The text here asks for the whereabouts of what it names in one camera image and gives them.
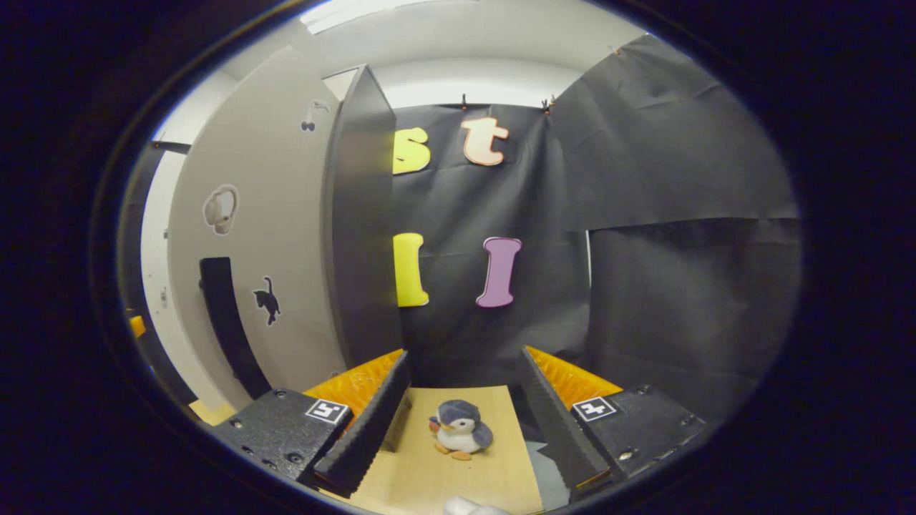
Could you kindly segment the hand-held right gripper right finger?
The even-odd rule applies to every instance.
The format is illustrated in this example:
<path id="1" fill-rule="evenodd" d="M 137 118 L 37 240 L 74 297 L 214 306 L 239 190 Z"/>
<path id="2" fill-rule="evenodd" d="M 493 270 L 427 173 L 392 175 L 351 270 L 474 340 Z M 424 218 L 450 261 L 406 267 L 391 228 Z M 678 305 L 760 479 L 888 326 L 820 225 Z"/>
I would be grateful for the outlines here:
<path id="1" fill-rule="evenodd" d="M 527 346 L 520 385 L 573 498 L 654 469 L 707 436 L 707 422 L 651 385 L 624 389 Z"/>

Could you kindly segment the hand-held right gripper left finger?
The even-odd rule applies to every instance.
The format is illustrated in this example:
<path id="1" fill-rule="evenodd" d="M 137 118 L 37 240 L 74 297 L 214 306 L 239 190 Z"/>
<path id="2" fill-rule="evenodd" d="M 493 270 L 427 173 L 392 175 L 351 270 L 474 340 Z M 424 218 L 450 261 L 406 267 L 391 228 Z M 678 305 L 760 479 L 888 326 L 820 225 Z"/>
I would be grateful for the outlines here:
<path id="1" fill-rule="evenodd" d="M 398 349 L 305 392 L 271 389 L 213 433 L 276 476 L 347 498 L 406 406 L 410 381 Z"/>

